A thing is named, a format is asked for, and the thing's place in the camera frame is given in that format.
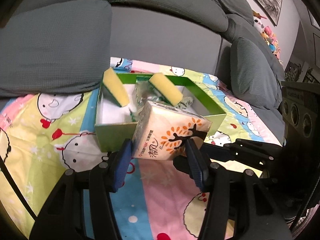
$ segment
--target colorful blanket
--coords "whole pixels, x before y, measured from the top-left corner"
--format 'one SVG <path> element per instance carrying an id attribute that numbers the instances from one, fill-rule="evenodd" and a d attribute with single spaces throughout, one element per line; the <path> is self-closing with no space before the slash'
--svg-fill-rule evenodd
<path id="1" fill-rule="evenodd" d="M 236 138 L 279 144 L 251 107 L 236 98 L 215 76 L 191 70 L 123 58 L 111 58 L 122 72 L 163 72 L 186 76 L 201 87 L 227 113 L 215 134 L 205 142 L 222 146 Z M 98 90 L 77 95 L 28 95 L 12 99 L 0 114 L 0 155 L 35 214 L 63 172 L 70 167 L 68 154 L 82 154 L 73 167 L 91 169 L 101 161 L 94 119 Z M 247 166 L 230 161 L 223 165 L 243 171 Z M 34 220 L 0 172 L 0 200 L 28 237 Z M 202 193 L 187 174 L 170 161 L 133 159 L 124 186 L 111 200 L 122 238 L 126 240 L 193 240 L 199 234 L 208 194 Z M 94 238 L 88 192 L 84 192 L 85 228 Z M 226 238 L 232 236 L 229 221 Z"/>

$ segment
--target printed tree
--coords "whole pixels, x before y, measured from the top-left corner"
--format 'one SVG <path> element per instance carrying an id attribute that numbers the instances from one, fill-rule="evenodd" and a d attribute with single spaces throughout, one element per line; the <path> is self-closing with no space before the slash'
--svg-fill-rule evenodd
<path id="1" fill-rule="evenodd" d="M 164 147 L 168 147 L 166 151 L 170 151 L 170 154 L 178 151 L 182 153 L 184 151 L 184 144 L 186 140 L 191 137 L 199 137 L 202 140 L 207 136 L 207 132 L 197 130 L 197 126 L 201 126 L 201 120 L 195 120 L 192 117 L 193 123 L 188 123 L 188 126 L 178 126 L 171 127 L 171 130 L 168 130 L 167 136 L 162 136 L 161 138 L 164 140 L 160 142 Z"/>

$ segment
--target tissue package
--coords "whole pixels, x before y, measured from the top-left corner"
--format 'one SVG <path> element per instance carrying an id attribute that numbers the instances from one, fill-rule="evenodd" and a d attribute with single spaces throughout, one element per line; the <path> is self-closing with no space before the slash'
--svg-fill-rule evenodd
<path id="1" fill-rule="evenodd" d="M 200 148 L 210 127 L 211 122 L 198 114 L 147 101 L 132 139 L 134 157 L 172 160 L 185 154 L 189 138 Z"/>

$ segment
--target metal screw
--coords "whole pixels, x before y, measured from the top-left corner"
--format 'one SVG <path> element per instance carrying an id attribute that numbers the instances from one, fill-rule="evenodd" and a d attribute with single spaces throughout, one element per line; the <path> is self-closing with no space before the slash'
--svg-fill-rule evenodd
<path id="1" fill-rule="evenodd" d="M 70 176 L 73 174 L 73 170 L 72 169 L 68 169 L 64 172 L 64 174 L 66 174 L 67 176 Z"/>
<path id="2" fill-rule="evenodd" d="M 246 169 L 245 174 L 247 174 L 248 176 L 252 176 L 254 174 L 254 172 L 253 172 L 253 170 Z"/>
<path id="3" fill-rule="evenodd" d="M 105 169 L 106 167 L 108 167 L 108 163 L 100 163 L 99 167 Z"/>
<path id="4" fill-rule="evenodd" d="M 217 168 L 220 167 L 220 165 L 219 165 L 219 163 L 211 163 L 210 167 L 213 168 L 213 169 L 217 169 Z"/>

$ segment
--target red heart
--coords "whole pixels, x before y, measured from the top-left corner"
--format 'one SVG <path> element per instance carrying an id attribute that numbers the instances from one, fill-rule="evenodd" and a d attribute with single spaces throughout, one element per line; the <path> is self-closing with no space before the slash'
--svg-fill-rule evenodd
<path id="1" fill-rule="evenodd" d="M 51 122 L 49 122 L 48 120 L 45 120 L 43 118 L 40 120 L 40 123 L 42 123 L 42 127 L 45 129 L 49 128 L 49 126 L 51 124 Z"/>
<path id="2" fill-rule="evenodd" d="M 171 238 L 166 233 L 160 233 L 156 240 L 171 240 Z"/>
<path id="3" fill-rule="evenodd" d="M 61 129 L 57 129 L 53 134 L 52 134 L 52 140 L 58 139 L 62 135 Z"/>

